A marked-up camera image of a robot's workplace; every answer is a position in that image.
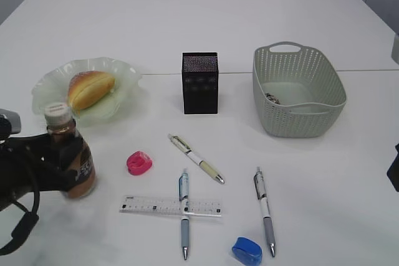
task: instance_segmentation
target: ballpoint pen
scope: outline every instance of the ballpoint pen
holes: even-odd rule
[[[205,160],[201,159],[191,148],[190,146],[183,141],[179,136],[176,135],[168,135],[170,141],[180,149],[185,155],[189,157],[189,159],[193,160],[195,164],[197,164],[204,172],[206,172],[212,179],[220,184],[224,184],[223,177],[215,170],[212,166],[209,165]]]
[[[257,168],[256,174],[254,176],[255,189],[257,194],[257,199],[261,203],[261,210],[263,216],[264,231],[266,235],[266,242],[270,248],[270,253],[272,257],[276,256],[276,241],[274,240],[274,232],[272,219],[269,212],[269,204],[267,202],[266,186],[263,180],[263,174],[261,168]]]
[[[188,211],[188,173],[185,168],[183,174],[179,178],[179,201],[181,211]],[[188,220],[188,215],[183,214],[180,222],[180,233],[181,233],[181,249],[183,250],[183,258],[187,260],[188,258],[188,248],[190,246],[190,221]]]

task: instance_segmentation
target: bread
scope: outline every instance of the bread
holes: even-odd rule
[[[75,111],[92,106],[115,85],[115,77],[106,72],[88,71],[75,75],[69,83],[69,106]]]

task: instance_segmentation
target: bottle cap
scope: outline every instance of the bottle cap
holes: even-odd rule
[[[61,126],[70,121],[72,112],[66,103],[55,102],[44,108],[44,118],[49,126]]]
[[[238,237],[236,244],[231,249],[234,256],[247,266],[258,266],[262,262],[262,249],[252,240]]]

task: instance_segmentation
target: gray plastic basket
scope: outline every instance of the gray plastic basket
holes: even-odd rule
[[[297,52],[273,52],[282,45]],[[347,96],[333,66],[319,50],[293,42],[258,48],[254,54],[254,98],[262,126],[271,135],[316,137],[336,121]],[[268,99],[275,96],[280,105]]]

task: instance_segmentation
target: table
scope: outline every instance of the table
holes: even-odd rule
[[[290,40],[337,70],[396,70],[393,37],[361,0],[25,0],[0,27],[0,65],[50,71],[108,56],[178,74],[182,52],[211,51],[221,72],[250,72],[255,49]]]
[[[399,195],[386,177],[399,132],[392,31],[359,0],[312,0],[306,10],[303,1],[265,0],[260,7],[259,0],[26,0],[0,26],[0,103],[21,114],[23,135],[45,130],[31,112],[31,88],[68,60],[106,55],[147,75],[113,123],[80,128],[99,175],[95,191],[80,201],[42,193],[38,225],[17,252],[0,257],[1,265],[240,265],[230,254],[238,236],[261,245],[263,265],[396,265]],[[314,45],[341,70],[348,103],[320,138],[271,137],[256,115],[253,50],[286,39]],[[192,50],[217,50],[221,73],[229,73],[219,78],[217,115],[183,114],[178,73],[181,53]],[[171,132],[213,163],[226,185],[184,157],[167,140]],[[154,160],[140,177],[125,167],[136,150]],[[252,181],[256,166],[269,191],[274,260]],[[192,199],[224,204],[222,219],[191,221],[187,262],[178,219],[118,212],[126,194],[177,196],[185,167]],[[15,207],[0,213],[0,244],[20,217]]]
[[[251,74],[221,74],[219,114],[203,116],[183,114],[180,75],[144,75],[129,117],[123,117],[124,108],[111,125],[80,129],[99,174],[95,191],[81,201],[42,193],[41,220],[29,240],[0,261],[10,266],[240,265],[229,251],[238,236],[245,236],[262,246],[263,265],[396,265],[399,195],[385,173],[398,141],[399,72],[339,75],[348,95],[342,115],[324,136],[304,140],[264,132]],[[184,157],[168,141],[170,132],[184,136],[217,166],[226,185]],[[136,150],[154,160],[139,177],[125,167]],[[252,181],[256,166],[269,190],[277,239],[273,261]],[[224,205],[221,220],[192,219],[188,262],[181,256],[178,218],[118,212],[126,194],[177,196],[184,167],[192,199],[221,199]],[[26,204],[30,200],[23,198]],[[13,207],[0,214],[1,242],[7,240],[5,228],[20,215]]]

